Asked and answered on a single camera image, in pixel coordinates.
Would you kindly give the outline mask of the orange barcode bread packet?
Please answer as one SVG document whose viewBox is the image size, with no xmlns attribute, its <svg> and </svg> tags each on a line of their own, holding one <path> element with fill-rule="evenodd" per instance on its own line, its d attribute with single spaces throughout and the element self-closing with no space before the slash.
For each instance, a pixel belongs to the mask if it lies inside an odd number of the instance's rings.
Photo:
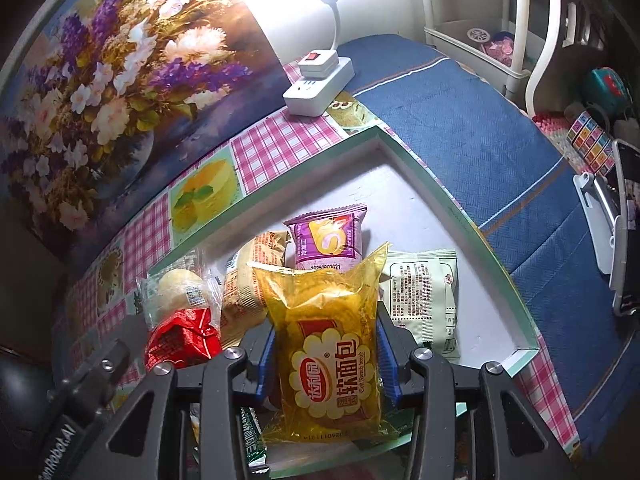
<svg viewBox="0 0 640 480">
<path fill-rule="evenodd" d="M 228 261 L 220 315 L 222 348 L 237 346 L 245 333 L 262 324 L 267 310 L 252 262 L 284 266 L 288 231 L 266 231 L 245 243 Z"/>
</svg>

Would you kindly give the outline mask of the pale green snack packet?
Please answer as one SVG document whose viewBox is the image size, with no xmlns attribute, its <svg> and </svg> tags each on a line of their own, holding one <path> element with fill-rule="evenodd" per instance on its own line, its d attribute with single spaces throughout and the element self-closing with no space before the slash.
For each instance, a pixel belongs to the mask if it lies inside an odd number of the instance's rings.
<svg viewBox="0 0 640 480">
<path fill-rule="evenodd" d="M 458 344 L 458 259 L 453 249 L 388 253 L 381 278 L 384 306 L 395 326 L 451 362 Z"/>
</svg>

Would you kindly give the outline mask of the red foil candy packet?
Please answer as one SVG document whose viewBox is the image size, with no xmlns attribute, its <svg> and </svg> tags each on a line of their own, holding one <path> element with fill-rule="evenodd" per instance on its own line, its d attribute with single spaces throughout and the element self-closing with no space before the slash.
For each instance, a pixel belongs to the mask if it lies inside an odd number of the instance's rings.
<svg viewBox="0 0 640 480">
<path fill-rule="evenodd" d="M 210 324 L 209 308 L 180 309 L 160 322 L 149 336 L 145 369 L 169 363 L 176 370 L 205 363 L 222 352 L 218 330 Z"/>
</svg>

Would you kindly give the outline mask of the yellow soft bread packet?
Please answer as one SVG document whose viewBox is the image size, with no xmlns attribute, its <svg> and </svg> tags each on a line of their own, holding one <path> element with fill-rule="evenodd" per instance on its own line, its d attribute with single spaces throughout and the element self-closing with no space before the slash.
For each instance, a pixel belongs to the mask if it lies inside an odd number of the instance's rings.
<svg viewBox="0 0 640 480">
<path fill-rule="evenodd" d="M 276 332 L 281 413 L 270 441 L 330 443 L 387 440 L 378 374 L 378 284 L 390 246 L 346 272 L 294 270 L 254 263 Z"/>
</svg>

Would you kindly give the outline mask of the round bun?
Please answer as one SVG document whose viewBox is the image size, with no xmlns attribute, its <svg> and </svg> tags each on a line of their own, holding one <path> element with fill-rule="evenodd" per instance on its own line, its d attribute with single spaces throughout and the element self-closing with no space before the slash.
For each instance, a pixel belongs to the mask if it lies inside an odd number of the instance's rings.
<svg viewBox="0 0 640 480">
<path fill-rule="evenodd" d="M 209 310 L 209 324 L 220 329 L 222 283 L 198 255 L 179 258 L 146 278 L 138 278 L 137 286 L 150 330 L 182 309 Z"/>
</svg>

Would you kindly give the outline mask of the purple snack packet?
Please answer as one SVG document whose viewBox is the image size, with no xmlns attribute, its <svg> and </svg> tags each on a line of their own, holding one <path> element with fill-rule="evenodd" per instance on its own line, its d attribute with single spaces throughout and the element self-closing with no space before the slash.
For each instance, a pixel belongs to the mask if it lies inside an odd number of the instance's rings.
<svg viewBox="0 0 640 480">
<path fill-rule="evenodd" d="M 353 204 L 306 212 L 285 220 L 295 246 L 297 270 L 346 272 L 363 259 L 361 225 L 367 206 Z"/>
</svg>

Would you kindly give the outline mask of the pink checkered tablecloth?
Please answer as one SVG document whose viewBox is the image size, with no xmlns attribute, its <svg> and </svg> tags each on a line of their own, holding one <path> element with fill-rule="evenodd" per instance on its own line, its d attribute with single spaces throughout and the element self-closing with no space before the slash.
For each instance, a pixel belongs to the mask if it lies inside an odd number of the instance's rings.
<svg viewBox="0 0 640 480">
<path fill-rule="evenodd" d="M 309 211 L 361 204 L 363 247 L 398 252 L 453 249 L 459 292 L 454 355 L 465 364 L 502 356 L 568 454 L 578 431 L 547 344 L 485 232 L 384 120 L 358 128 L 330 115 L 296 118 L 277 110 L 195 164 L 135 214 L 70 286 L 53 324 L 56 379 L 134 308 L 137 282 L 194 247 L 228 261 L 246 238 L 285 232 L 288 263 L 329 259 L 346 228 L 314 229 Z"/>
</svg>

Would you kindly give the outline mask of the white tray with green rim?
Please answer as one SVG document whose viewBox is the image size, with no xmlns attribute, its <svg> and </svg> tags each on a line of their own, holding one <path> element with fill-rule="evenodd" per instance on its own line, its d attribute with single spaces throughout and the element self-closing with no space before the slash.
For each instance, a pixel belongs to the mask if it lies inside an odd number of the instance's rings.
<svg viewBox="0 0 640 480">
<path fill-rule="evenodd" d="M 406 446 L 409 479 L 525 479 L 552 449 L 512 374 L 537 353 L 509 274 L 432 174 L 370 128 L 248 194 L 172 251 L 246 274 L 258 322 L 204 365 L 207 478 L 243 478 L 240 406 L 272 390 L 266 476 Z"/>
</svg>

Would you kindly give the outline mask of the blue plaid bedcover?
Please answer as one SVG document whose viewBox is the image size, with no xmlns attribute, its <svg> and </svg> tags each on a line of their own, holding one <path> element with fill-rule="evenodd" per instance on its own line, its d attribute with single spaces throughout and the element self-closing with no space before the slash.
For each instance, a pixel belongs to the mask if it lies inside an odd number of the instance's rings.
<svg viewBox="0 0 640 480">
<path fill-rule="evenodd" d="M 582 452 L 639 391 L 639 330 L 612 309 L 574 170 L 513 103 L 457 61 L 396 35 L 349 41 L 347 89 L 420 156 L 475 222 L 544 337 Z"/>
</svg>

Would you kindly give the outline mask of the phone on white stand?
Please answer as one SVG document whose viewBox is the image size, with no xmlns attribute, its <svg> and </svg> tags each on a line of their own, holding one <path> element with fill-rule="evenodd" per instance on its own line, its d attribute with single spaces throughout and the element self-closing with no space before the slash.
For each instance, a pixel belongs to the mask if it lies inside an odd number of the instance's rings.
<svg viewBox="0 0 640 480">
<path fill-rule="evenodd" d="M 614 292 L 617 316 L 639 312 L 639 150 L 613 142 L 613 174 L 573 178 L 601 274 Z"/>
</svg>

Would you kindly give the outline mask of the white power strip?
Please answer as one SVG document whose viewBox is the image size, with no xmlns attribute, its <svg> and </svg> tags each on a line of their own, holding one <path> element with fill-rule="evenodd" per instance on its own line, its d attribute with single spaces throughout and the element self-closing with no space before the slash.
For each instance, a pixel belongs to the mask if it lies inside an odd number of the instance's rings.
<svg viewBox="0 0 640 480">
<path fill-rule="evenodd" d="M 298 81 L 283 93 L 293 116 L 319 117 L 355 76 L 352 59 L 337 50 L 312 50 L 298 63 Z"/>
</svg>

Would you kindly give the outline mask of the colourful cube box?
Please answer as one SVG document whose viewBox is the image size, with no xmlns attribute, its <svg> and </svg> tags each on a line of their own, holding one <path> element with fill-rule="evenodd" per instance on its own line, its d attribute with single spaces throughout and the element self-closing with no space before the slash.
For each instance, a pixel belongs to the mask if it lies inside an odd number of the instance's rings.
<svg viewBox="0 0 640 480">
<path fill-rule="evenodd" d="M 570 125 L 567 140 L 592 174 L 606 177 L 614 168 L 613 139 L 586 110 Z"/>
</svg>

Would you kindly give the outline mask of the floral painting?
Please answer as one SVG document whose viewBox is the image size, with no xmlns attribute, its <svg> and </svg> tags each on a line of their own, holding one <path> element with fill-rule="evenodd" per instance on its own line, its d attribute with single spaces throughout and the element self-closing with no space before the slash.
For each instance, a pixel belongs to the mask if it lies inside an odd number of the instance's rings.
<svg viewBox="0 0 640 480">
<path fill-rule="evenodd" d="M 1 73 L 1 192 L 84 263 L 287 86 L 245 0 L 46 0 Z"/>
</svg>

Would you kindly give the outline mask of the white shelf unit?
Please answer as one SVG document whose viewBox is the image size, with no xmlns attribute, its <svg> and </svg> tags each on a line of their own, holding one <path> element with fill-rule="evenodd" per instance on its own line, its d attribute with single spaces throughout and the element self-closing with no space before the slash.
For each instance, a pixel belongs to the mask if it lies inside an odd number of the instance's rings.
<svg viewBox="0 0 640 480">
<path fill-rule="evenodd" d="M 530 0 L 502 0 L 502 18 L 496 30 L 469 20 L 436 24 L 433 0 L 422 0 L 425 40 L 442 47 L 446 55 L 472 68 L 506 99 L 535 114 L 535 91 L 549 67 L 559 39 L 562 0 L 549 0 L 547 33 L 540 38 L 529 32 Z M 511 63 L 489 54 L 495 36 L 508 32 L 513 36 Z"/>
</svg>

